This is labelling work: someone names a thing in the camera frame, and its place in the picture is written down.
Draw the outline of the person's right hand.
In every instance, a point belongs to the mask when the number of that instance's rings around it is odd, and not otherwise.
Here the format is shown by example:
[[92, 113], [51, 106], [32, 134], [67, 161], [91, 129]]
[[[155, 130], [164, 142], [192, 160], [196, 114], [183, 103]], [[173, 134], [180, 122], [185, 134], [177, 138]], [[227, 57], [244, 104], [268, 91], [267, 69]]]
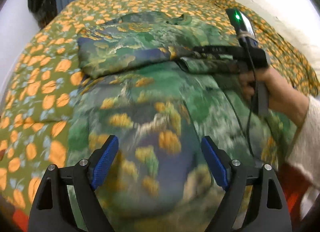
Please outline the person's right hand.
[[253, 81], [266, 84], [269, 108], [286, 115], [298, 128], [302, 127], [309, 108], [309, 98], [295, 90], [274, 68], [249, 71], [239, 75], [242, 94], [246, 100], [254, 95]]

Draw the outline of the white knit sleeve forearm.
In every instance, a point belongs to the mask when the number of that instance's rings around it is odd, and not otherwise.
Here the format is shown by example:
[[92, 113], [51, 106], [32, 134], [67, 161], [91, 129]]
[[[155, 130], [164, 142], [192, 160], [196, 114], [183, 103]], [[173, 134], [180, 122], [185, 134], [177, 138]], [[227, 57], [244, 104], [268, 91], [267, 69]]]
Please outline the white knit sleeve forearm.
[[287, 162], [319, 188], [319, 101], [309, 96], [309, 107]]

